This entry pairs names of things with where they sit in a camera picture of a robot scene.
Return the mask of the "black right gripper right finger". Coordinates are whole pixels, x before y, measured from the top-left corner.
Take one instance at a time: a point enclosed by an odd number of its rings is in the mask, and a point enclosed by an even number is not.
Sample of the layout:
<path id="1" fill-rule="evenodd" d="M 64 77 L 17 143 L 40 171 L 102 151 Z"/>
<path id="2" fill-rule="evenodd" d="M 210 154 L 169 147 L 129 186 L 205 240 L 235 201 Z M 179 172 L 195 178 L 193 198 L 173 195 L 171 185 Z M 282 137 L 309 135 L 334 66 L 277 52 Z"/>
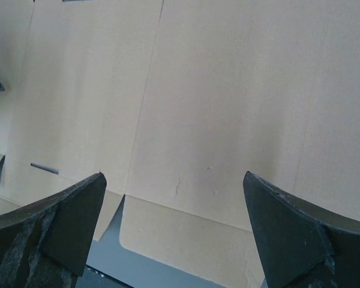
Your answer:
<path id="1" fill-rule="evenodd" d="M 360 287 L 360 221 L 251 172 L 243 189 L 268 287 Z"/>

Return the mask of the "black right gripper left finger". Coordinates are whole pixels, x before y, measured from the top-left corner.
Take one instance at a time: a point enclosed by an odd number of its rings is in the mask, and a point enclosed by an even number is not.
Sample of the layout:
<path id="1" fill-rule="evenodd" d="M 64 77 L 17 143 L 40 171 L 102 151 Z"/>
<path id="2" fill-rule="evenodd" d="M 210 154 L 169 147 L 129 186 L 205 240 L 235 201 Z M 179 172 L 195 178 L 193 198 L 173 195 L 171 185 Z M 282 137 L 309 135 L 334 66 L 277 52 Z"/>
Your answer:
<path id="1" fill-rule="evenodd" d="M 107 181 L 95 173 L 0 215 L 0 287 L 75 287 L 83 275 Z"/>

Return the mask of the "brown cardboard box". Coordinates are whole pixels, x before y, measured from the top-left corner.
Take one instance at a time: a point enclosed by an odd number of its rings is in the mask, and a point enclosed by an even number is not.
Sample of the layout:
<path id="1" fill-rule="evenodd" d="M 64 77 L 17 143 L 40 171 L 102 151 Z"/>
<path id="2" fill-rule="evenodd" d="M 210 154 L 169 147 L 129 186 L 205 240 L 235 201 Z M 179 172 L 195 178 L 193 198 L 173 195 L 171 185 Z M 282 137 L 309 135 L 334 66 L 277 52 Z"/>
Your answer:
<path id="1" fill-rule="evenodd" d="M 0 1 L 0 214 L 101 172 L 103 242 L 264 278 L 247 171 L 360 221 L 360 1 Z"/>

